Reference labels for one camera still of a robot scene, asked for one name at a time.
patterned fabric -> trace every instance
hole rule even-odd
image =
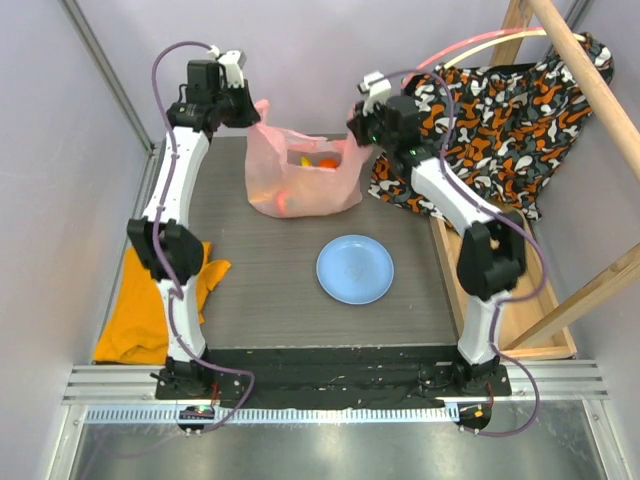
[[[590,34],[583,35],[582,46],[609,83],[609,49]],[[536,198],[592,112],[564,61],[553,52],[538,64],[464,69],[440,65],[435,71],[456,103],[455,131],[446,154],[452,170],[484,199],[509,204],[538,220]],[[404,93],[420,107],[422,134],[435,154],[448,127],[444,89],[428,76],[417,76]],[[432,203],[394,174],[384,154],[373,167],[369,193],[442,218]]]

table surface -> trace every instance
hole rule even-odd
[[[211,259],[232,263],[204,308],[210,347],[456,342],[429,221],[368,195],[370,163],[361,179],[363,201],[349,211],[274,219],[247,201],[245,151],[245,138],[216,138],[191,200],[190,230],[213,242]],[[393,258],[393,285],[373,304],[339,303],[318,283],[318,254],[347,234],[375,238]]]

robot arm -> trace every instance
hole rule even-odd
[[[202,243],[189,231],[189,205],[202,159],[209,150],[213,134],[223,124],[230,128],[246,128],[260,116],[249,95],[242,66],[244,54],[239,50],[220,54],[211,47],[209,59],[192,60],[187,65],[187,87],[184,102],[171,105],[167,116],[173,127],[178,159],[172,173],[169,191],[160,217],[160,245],[182,287],[184,298],[173,302],[173,319],[182,341],[189,350],[205,361],[208,349],[199,325],[196,301],[196,279],[204,260]],[[142,218],[131,219],[127,234],[142,265],[157,282],[165,308],[169,314],[169,290],[174,287],[159,262],[152,245],[152,228],[160,198],[170,176],[172,146],[167,135],[166,149],[153,195],[144,209]],[[196,394],[211,385],[211,372],[194,362],[169,331],[169,350],[163,383],[175,388],[158,398],[171,398],[172,392],[184,396]]]
[[[490,329],[498,300],[510,296],[526,271],[524,240],[491,216],[471,205],[445,178],[433,148],[422,138],[420,112],[408,96],[391,96],[391,84],[375,72],[358,86],[367,97],[356,105],[348,122],[360,146],[375,143],[387,153],[392,166],[411,181],[414,191],[433,202],[463,239],[457,276],[469,294],[465,327],[458,342],[462,357],[459,382],[484,385],[499,363],[490,346]],[[476,195],[445,164],[448,177],[492,212],[500,212]],[[519,225],[515,212],[506,213]],[[502,313],[496,331],[500,331]]]

white wall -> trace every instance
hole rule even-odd
[[[0,465],[43,478],[90,360],[145,154],[58,2],[0,15]]]
[[[640,15],[637,0],[594,2],[580,30],[611,48],[613,92],[640,127]],[[593,117],[541,195],[536,229],[549,253],[561,300],[640,241],[640,187],[603,126]],[[574,324],[578,349],[598,361],[611,393],[630,461],[640,475],[640,283]]]
[[[508,0],[80,0],[78,2],[153,138],[162,126],[149,89],[151,64],[171,43],[199,40],[241,48],[253,100],[267,98],[274,125],[344,133],[356,84],[374,70],[413,68],[469,36],[500,28]],[[571,0],[557,0],[562,9]],[[529,40],[523,60],[546,49]],[[161,90],[175,101],[186,62],[204,51],[175,52],[161,66]],[[473,65],[486,65],[490,51]]]

pink tube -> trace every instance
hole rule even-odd
[[[467,45],[471,45],[472,43],[478,43],[484,40],[490,40],[492,38],[497,38],[497,37],[504,37],[506,35],[511,35],[512,33],[534,32],[537,30],[544,30],[544,29],[542,27],[507,28],[507,29],[496,30],[494,32],[487,32],[487,33],[483,33],[482,35],[477,35],[475,37],[467,38],[466,40],[458,42],[455,45],[451,45],[450,47],[445,48],[441,52],[438,52],[435,55],[432,55],[431,57],[427,58],[424,62],[422,62],[420,65],[416,67],[416,70],[423,70],[425,67],[431,65],[432,63],[436,62],[437,60],[444,57],[445,55],[449,55],[451,52],[460,50],[461,48],[466,47]],[[413,78],[413,74],[409,75],[406,79],[402,81],[402,86],[403,87],[406,86],[407,83],[409,83],[409,81],[412,78]]]

